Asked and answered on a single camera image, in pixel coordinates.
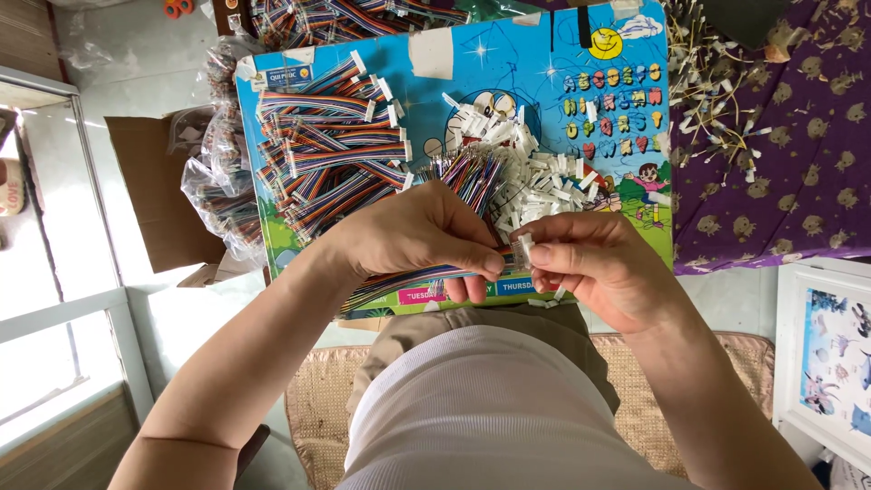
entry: smiling sun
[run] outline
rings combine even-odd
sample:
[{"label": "smiling sun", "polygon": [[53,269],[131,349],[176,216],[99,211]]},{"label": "smiling sun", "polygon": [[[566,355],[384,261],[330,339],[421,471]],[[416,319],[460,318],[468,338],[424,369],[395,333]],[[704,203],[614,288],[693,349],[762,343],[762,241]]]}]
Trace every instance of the smiling sun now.
[{"label": "smiling sun", "polygon": [[623,39],[613,29],[603,27],[592,34],[590,55],[598,59],[616,58],[623,51]]}]

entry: children's educational poster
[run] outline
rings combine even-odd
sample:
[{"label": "children's educational poster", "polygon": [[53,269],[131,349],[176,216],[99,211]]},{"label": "children's educational poster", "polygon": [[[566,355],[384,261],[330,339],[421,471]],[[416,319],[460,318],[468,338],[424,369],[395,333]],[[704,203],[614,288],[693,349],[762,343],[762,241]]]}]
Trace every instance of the children's educational poster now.
[{"label": "children's educational poster", "polygon": [[800,402],[871,444],[871,304],[807,290]]},{"label": "children's educational poster", "polygon": [[[462,121],[443,92],[506,119],[518,118],[522,106],[523,122],[540,152],[583,157],[599,173],[598,193],[584,208],[624,214],[671,266],[662,7],[645,0],[637,14],[619,19],[609,4],[581,11],[586,18],[578,18],[575,9],[560,10],[247,58],[237,70],[237,86],[252,168],[256,172],[266,165],[256,151],[266,140],[257,119],[259,91],[292,92],[357,51],[368,74],[387,81],[404,112],[399,126],[411,141],[412,169],[429,162],[429,155],[456,147],[453,130]],[[299,245],[271,194],[262,182],[256,186],[275,277]],[[489,285],[488,304],[541,298],[533,293],[527,276],[512,276]],[[385,296],[360,313],[453,306],[421,286]]]}]

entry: fingernail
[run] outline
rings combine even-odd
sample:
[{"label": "fingernail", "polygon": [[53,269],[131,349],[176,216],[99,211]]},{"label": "fingernail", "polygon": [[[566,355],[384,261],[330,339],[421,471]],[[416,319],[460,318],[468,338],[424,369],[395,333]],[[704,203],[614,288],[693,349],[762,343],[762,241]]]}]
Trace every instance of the fingernail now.
[{"label": "fingernail", "polygon": [[484,261],[484,268],[493,274],[501,274],[502,269],[505,268],[505,260],[501,255],[488,255],[487,260]]},{"label": "fingernail", "polygon": [[532,265],[547,265],[550,263],[550,247],[536,245],[530,248],[530,261]]}]

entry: khaki pants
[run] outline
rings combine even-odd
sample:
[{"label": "khaki pants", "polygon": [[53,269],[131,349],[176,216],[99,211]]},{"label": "khaki pants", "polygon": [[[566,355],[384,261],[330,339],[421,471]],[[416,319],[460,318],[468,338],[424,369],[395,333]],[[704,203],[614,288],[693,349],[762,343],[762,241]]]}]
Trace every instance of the khaki pants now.
[{"label": "khaki pants", "polygon": [[347,405],[348,414],[354,416],[363,392],[399,356],[432,337],[470,325],[493,325],[518,331],[559,350],[590,378],[608,403],[611,412],[617,412],[620,398],[611,383],[608,383],[608,363],[590,342],[590,334],[577,305],[563,304],[544,309],[522,304],[511,307],[460,308],[390,318],[387,326],[372,343],[360,369],[354,374],[354,389]]}]

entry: forearm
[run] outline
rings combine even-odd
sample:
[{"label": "forearm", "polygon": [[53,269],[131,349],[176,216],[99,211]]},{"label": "forearm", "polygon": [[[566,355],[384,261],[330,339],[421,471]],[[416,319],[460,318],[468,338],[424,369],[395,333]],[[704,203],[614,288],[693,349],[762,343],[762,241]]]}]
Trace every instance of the forearm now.
[{"label": "forearm", "polygon": [[709,490],[819,488],[766,420],[695,309],[626,336],[690,480]]},{"label": "forearm", "polygon": [[241,448],[360,281],[331,248],[304,250],[182,366],[140,437]]}]

